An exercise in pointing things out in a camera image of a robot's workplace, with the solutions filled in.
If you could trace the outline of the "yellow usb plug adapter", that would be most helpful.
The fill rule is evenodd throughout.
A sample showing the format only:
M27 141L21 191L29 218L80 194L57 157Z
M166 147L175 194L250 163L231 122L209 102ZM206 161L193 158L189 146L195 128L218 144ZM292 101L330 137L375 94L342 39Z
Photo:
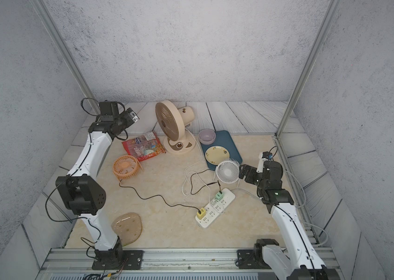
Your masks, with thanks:
M200 210L198 210L196 217L201 220L205 217L206 215L206 210L204 208L201 208Z

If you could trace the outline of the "white power strip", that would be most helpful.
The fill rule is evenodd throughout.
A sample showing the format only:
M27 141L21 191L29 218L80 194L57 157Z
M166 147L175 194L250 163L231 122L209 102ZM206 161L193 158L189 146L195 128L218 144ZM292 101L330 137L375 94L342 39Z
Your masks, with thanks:
M201 228L208 228L211 224L213 224L219 216L226 212L229 205L235 200L235 194L229 189L222 189L221 191L224 194L223 199L217 201L212 198L210 202L204 207L206 210L206 215L203 219L199 220L195 216L195 220Z

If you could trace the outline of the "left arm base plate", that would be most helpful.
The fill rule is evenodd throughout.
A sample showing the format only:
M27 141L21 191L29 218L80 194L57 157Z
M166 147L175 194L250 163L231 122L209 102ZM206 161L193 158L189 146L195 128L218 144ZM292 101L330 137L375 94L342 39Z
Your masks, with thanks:
M140 270L143 250L95 251L92 270Z

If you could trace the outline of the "small orange usb fan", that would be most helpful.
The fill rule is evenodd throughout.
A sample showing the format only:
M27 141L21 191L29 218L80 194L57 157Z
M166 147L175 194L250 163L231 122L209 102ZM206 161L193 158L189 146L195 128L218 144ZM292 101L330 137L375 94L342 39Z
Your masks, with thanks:
M121 156L113 164L113 173L119 181L134 177L141 170L143 167L140 162L131 155Z

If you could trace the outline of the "teal tray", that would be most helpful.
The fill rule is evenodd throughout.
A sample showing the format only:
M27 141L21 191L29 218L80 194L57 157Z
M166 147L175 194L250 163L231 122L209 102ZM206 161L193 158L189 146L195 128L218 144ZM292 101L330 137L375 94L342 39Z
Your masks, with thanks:
M205 157L205 152L209 147L212 146L221 146L226 148L229 153L230 153L230 158L231 159L235 159L239 164L242 163L242 157L230 135L230 133L228 131L217 131L216 132L216 140L213 144L210 145L203 145L200 144L204 153L204 157ZM210 163L207 162L207 166L210 170L215 171L216 166L212 165Z

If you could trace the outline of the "aluminium front rail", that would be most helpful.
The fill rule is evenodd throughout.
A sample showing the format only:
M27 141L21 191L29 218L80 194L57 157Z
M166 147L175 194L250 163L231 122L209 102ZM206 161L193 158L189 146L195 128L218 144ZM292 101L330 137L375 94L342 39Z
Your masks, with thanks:
M52 249L38 273L39 280L82 280L88 275L110 275L113 280L273 280L270 269L239 269L238 249L143 250L140 270L92 270L94 253L85 249Z

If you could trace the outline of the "purple bowl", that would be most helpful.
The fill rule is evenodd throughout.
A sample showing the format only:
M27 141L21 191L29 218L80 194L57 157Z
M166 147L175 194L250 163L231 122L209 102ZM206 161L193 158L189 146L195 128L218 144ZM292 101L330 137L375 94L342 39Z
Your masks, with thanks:
M216 140L216 133L210 129L203 129L198 134L199 142L203 145L213 144Z

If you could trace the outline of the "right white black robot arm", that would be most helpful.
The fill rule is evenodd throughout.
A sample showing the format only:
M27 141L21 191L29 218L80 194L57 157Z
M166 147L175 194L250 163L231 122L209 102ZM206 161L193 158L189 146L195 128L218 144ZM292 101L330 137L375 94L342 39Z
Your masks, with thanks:
M240 179L256 186L256 195L267 207L283 236L287 253L274 239L258 239L255 260L268 266L279 280L338 280L335 269L325 265L304 233L291 194L282 187L284 169L271 152L259 155L258 166L240 166Z

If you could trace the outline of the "green usb plug adapter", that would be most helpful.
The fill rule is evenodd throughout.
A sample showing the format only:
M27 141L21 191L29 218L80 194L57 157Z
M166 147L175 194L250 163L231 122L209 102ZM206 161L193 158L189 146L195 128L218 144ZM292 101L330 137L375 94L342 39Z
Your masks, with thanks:
M220 201L220 200L223 199L223 196L224 196L223 192L219 191L219 192L216 193L214 199L217 200L217 201Z

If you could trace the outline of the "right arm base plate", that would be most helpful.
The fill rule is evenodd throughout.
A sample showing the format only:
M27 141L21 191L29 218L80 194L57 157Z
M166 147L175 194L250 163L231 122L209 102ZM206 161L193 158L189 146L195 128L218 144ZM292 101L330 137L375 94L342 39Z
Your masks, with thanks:
M259 253L255 253L253 249L239 249L237 250L237 260L235 266L239 269L264 269L271 270L271 267L267 265L262 256Z

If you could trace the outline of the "yellow plate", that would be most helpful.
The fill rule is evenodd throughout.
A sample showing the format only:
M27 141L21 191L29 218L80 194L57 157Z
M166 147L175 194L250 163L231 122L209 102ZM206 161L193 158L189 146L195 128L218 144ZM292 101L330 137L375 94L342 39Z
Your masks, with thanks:
M208 163L217 166L221 162L230 158L229 151L221 146L209 147L205 152L205 159Z

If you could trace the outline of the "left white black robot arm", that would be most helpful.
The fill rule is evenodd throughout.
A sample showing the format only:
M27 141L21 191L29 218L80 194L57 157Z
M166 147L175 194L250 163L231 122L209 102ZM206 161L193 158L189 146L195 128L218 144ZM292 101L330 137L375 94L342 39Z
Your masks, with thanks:
M91 235L84 242L94 251L94 270L120 268L124 262L121 240L103 211L106 192L98 184L97 175L114 139L139 120L121 102L104 101L99 109L78 160L66 176L55 182L66 209L84 222Z

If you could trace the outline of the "beige desk fan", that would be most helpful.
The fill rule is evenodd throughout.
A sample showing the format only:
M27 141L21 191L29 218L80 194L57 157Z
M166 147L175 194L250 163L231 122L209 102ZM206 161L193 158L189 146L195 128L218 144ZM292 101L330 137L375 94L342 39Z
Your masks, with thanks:
M195 119L191 107L177 108L171 101L164 100L156 103L157 121L166 135L162 145L170 154L184 155L191 152L196 146L196 140L187 130Z

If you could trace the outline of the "small white usb fan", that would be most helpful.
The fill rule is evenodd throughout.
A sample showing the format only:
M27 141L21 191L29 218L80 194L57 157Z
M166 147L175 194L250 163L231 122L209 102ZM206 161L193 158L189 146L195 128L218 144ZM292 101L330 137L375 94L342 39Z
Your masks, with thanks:
M240 164L235 159L226 159L217 165L215 176L220 182L233 184L240 178Z

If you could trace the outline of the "red snack bag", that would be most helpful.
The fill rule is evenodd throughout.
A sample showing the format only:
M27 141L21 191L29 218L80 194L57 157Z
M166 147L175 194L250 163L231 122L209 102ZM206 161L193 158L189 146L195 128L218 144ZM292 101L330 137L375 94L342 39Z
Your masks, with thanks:
M126 140L122 143L124 149L139 162L146 161L160 154L165 154L162 143L154 131Z

